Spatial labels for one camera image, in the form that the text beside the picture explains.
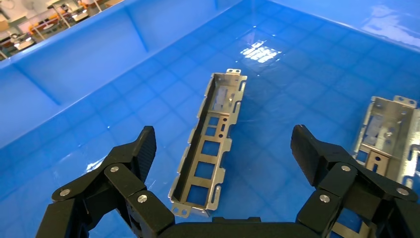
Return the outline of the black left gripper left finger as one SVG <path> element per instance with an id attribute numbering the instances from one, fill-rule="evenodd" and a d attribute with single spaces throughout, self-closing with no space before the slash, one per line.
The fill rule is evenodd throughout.
<path id="1" fill-rule="evenodd" d="M 175 218 L 145 184 L 156 150 L 152 126 L 145 126 L 135 141 L 113 147 L 98 168 L 52 194 L 36 236 L 87 238 L 113 210 L 136 237 L 162 236 Z"/>

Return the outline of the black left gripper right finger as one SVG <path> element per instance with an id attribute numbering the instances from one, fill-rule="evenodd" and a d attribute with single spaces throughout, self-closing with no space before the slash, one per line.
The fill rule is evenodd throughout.
<path id="1" fill-rule="evenodd" d="M 376 227 L 378 238 L 420 235 L 418 195 L 368 170 L 341 146 L 316 139 L 304 125 L 291 136 L 292 154 L 315 191 L 299 211 L 297 223 L 326 237 L 343 209 Z"/>

